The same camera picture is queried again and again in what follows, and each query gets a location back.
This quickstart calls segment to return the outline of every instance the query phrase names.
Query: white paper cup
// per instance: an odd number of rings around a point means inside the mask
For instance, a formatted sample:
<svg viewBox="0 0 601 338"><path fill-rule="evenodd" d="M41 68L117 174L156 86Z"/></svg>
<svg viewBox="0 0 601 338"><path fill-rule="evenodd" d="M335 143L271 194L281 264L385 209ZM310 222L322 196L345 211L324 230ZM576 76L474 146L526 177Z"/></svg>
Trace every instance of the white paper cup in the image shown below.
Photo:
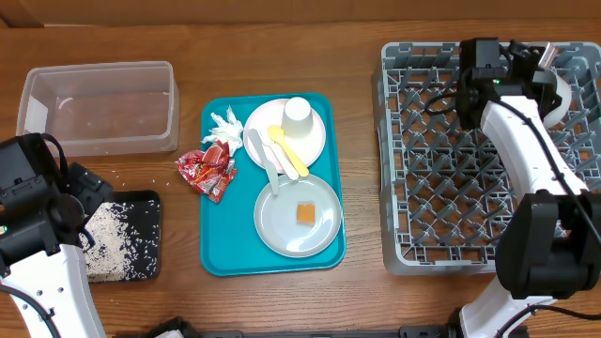
<svg viewBox="0 0 601 338"><path fill-rule="evenodd" d="M308 100L292 98L284 106L282 129L286 136L301 138L313 129L313 110Z"/></svg>

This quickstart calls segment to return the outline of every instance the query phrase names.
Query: red snack wrapper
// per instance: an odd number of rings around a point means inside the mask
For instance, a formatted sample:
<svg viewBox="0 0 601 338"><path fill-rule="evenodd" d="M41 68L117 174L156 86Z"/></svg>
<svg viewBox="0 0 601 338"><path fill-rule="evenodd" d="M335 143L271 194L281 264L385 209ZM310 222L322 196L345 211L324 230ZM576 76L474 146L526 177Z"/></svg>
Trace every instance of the red snack wrapper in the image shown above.
<svg viewBox="0 0 601 338"><path fill-rule="evenodd" d="M217 141L207 151L192 150L176 161L177 169L193 188L215 203L222 200L238 169L227 144Z"/></svg>

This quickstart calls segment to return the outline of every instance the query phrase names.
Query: gray dish rack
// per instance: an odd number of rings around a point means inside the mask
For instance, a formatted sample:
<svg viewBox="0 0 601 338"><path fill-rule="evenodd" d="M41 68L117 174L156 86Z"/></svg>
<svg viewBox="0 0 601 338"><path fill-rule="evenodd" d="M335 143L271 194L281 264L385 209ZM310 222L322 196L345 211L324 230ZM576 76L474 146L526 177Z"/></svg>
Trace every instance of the gray dish rack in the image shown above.
<svg viewBox="0 0 601 338"><path fill-rule="evenodd" d="M570 168L599 190L601 49L555 45L552 70L570 84L573 101L548 132ZM482 132L461 130L455 113L423 114L429 98L455 91L458 52L458 42L388 43L372 77L382 250L393 274L494 272L496 242L516 208L497 150ZM556 236L565 236L560 226Z"/></svg>

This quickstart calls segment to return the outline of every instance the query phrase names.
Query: white plastic fork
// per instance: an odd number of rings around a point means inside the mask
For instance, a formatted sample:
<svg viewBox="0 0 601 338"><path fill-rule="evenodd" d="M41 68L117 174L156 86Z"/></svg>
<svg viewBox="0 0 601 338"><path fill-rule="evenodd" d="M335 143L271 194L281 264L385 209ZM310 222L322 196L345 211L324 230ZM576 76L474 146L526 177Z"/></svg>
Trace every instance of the white plastic fork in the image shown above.
<svg viewBox="0 0 601 338"><path fill-rule="evenodd" d="M296 169L294 169L294 166L292 165L292 163L290 163L288 158L282 153L276 151L277 145L275 144L275 142L271 141L271 139L265 134L263 134L263 132L259 130L257 130L257 132L259 133L259 137L261 138L263 146L266 146L269 149L271 149L271 152L273 153L273 155L275 155L275 158L278 159L278 162L282 165L285 174L288 175L288 177L290 177L290 179L292 180L299 179L299 173Z"/></svg>

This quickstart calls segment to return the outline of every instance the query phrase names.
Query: yellow plastic spoon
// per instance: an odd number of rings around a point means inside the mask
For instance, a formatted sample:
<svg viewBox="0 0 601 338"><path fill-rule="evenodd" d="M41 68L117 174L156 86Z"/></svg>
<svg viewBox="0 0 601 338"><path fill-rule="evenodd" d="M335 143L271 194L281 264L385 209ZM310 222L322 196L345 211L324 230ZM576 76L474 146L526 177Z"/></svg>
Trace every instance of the yellow plastic spoon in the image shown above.
<svg viewBox="0 0 601 338"><path fill-rule="evenodd" d="M279 126L270 126L269 128L267 128L267 134L270 136L271 140L277 142L280 146L282 146L282 149L292 162L292 165L294 165L294 168L297 170L297 172L299 172L299 175L302 177L308 176L309 169L307 169L307 166L304 165L304 163L301 161L301 159L299 159L297 154L295 154L294 151L292 151L292 149L290 148L290 146L285 142L284 130Z"/></svg>

